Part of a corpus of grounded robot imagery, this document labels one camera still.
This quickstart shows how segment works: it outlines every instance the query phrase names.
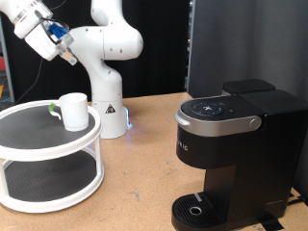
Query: coffee maker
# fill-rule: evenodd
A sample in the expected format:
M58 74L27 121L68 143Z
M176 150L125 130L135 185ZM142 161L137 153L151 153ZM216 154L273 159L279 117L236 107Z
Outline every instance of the coffee maker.
M206 169L203 192L172 206L178 231L227 231L284 216L308 125L308 104L261 80L183 102L176 154Z

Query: silver trim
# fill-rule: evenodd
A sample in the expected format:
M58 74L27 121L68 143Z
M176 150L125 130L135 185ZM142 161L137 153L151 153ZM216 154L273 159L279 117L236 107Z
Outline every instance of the silver trim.
M28 12L32 11L33 8L36 8L37 5L39 5L42 10L47 12L47 18L52 17L52 12L41 2L41 0L35 0L19 13L19 15L13 20L13 25L15 26L20 19L22 19Z
M195 196L195 198L196 198L199 202L202 202L202 199L201 199L201 197L199 196L198 193L195 193L194 196Z
M198 213L198 214L193 213L193 210L197 210L199 213ZM191 215L194 215L194 216L199 216L199 215L201 215L201 214L202 214L202 210L201 210L201 208L200 208L200 207L191 207L191 208L190 208L190 213L191 213Z
M3 52L3 58L6 63L6 73L7 73L7 80L8 80L8 86L9 86L9 91L10 91L10 98L12 102L15 102L15 97L13 94L13 84L12 84L12 75L10 71L10 62L9 62L9 56L8 56L8 50L7 50L7 45L6 45L6 40L5 36L3 34L3 28L2 28L2 17L0 15L0 37L1 37L1 45L2 45L2 52Z
M174 115L179 126L189 133L202 137L221 137L252 132L257 130L262 124L262 119L256 115L219 121L192 118L182 112L182 105L191 100L194 99L183 102L179 107L179 111ZM257 122L257 124L251 128L250 123L252 121L254 123Z
M190 57L189 57L189 71L188 71L188 79L187 79L187 90L189 92L190 89L190 79L191 79L191 59L192 59L192 51L193 51L193 26L194 26L194 13L195 13L195 0L192 1L192 25L191 25L191 44L190 44Z

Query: wooden tabletop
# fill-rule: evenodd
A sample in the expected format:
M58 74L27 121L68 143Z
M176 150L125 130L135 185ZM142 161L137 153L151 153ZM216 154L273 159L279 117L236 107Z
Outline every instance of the wooden tabletop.
M102 140L105 179L85 201L59 212L24 214L0 207L1 230L174 231L171 206L180 196L202 192L205 170L176 156L173 115L186 93L124 99L133 128ZM288 207L280 219L286 230L308 230L304 203ZM262 231L261 224L242 229Z

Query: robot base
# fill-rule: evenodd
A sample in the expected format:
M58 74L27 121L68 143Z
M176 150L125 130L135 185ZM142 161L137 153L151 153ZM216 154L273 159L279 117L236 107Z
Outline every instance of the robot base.
M114 139L125 135L128 130L128 116L122 99L114 102L99 102L93 99L92 107L99 113L102 120L101 139Z

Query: white rotating stand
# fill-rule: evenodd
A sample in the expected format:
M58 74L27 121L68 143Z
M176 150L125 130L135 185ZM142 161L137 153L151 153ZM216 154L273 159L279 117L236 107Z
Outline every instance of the white rotating stand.
M49 114L51 102L60 105L37 101L0 113L0 158L6 159L0 165L0 202L16 211L70 207L94 193L104 178L98 112L89 107L89 127L68 132Z

